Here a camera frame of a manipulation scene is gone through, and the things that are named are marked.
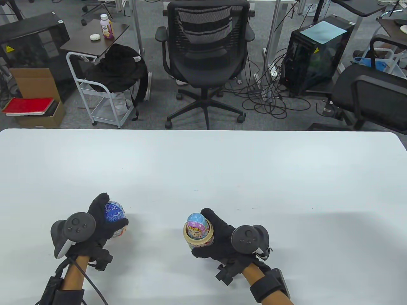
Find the person's right hand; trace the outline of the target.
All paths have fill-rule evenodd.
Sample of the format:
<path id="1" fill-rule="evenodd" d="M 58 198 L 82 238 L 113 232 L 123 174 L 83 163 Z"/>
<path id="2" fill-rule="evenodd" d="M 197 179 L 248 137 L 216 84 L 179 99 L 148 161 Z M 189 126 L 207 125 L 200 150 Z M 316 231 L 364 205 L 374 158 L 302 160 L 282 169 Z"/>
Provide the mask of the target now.
<path id="1" fill-rule="evenodd" d="M 210 208 L 202 215 L 211 223 L 213 242 L 209 246 L 193 248 L 196 258 L 211 258 L 219 261 L 216 278 L 227 286 L 250 264 L 267 274 L 271 268 L 264 263 L 270 256 L 269 233 L 262 225 L 242 225 L 235 228 L 223 221 Z"/>

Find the person's left hand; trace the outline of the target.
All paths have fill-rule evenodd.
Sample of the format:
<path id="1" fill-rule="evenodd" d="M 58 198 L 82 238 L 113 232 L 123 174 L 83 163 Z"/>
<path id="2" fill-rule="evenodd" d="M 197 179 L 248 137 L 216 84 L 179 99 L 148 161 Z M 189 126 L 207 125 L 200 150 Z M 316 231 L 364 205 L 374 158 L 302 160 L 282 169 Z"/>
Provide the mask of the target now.
<path id="1" fill-rule="evenodd" d="M 113 260 L 113 256 L 110 255 L 109 251 L 103 248 L 107 240 L 128 225 L 127 218 L 117 219 L 112 222 L 106 219 L 106 206 L 109 201 L 110 197 L 106 192 L 99 194 L 93 200 L 88 209 L 88 214 L 95 219 L 95 231 L 86 241 L 71 246 L 66 254 L 67 257 L 74 260 L 79 256 L 89 257 L 90 262 L 96 262 L 93 267 L 98 271 L 104 271 L 106 266 Z"/>

